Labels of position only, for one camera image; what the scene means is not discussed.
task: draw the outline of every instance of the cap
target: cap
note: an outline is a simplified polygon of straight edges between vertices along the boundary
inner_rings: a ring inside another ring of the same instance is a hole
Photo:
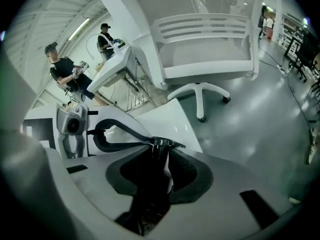
[[[56,42],[53,42],[53,43],[50,43],[49,45],[47,45],[47,46],[44,48],[44,53],[45,53],[45,55],[47,55],[48,52],[56,49],[56,46],[57,46],[57,43],[56,43]]]
[[[103,28],[103,27],[107,27],[108,29],[111,28],[107,23],[102,23],[100,29]]]

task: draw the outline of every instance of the black t-shirt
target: black t-shirt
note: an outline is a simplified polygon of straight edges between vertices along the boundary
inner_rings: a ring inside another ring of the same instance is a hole
[[[54,67],[50,67],[50,73],[54,80],[58,80],[58,78],[66,78],[72,75],[72,69],[75,67],[74,62],[68,57],[60,58],[59,61],[52,63],[55,65]],[[66,84],[71,87],[73,90],[78,90],[81,86],[86,82],[86,78],[88,78],[85,74],[79,75],[78,79],[73,79]]]
[[[102,35],[105,35],[106,36],[106,38],[108,38],[110,41],[113,41],[114,39],[111,37],[111,35],[109,35],[109,33],[100,33],[100,34],[102,34]],[[108,44],[108,42],[107,42],[107,40],[106,39],[104,39],[102,36],[98,36],[98,45],[99,45],[99,47],[101,48],[102,46],[105,46],[105,45],[107,45]],[[104,49],[102,49],[103,50],[103,53],[113,53],[114,52],[114,49],[107,49],[107,48],[104,48]]]

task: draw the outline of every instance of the floor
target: floor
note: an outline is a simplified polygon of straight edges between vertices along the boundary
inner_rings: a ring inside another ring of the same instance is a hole
[[[285,51],[274,42],[261,40],[260,48],[282,61]],[[259,57],[277,65],[261,49]],[[282,65],[287,68],[288,61]],[[320,124],[306,122],[288,87],[289,80],[307,119],[318,120],[310,95],[314,80],[303,83],[296,72],[294,69],[287,78],[260,62],[254,81],[244,77],[211,81],[230,92],[231,102],[224,104],[218,93],[204,91],[204,123],[196,118],[194,95],[181,98],[180,103],[204,152],[241,164],[284,195],[302,200],[320,171],[320,154],[306,163],[311,147],[309,128]]]

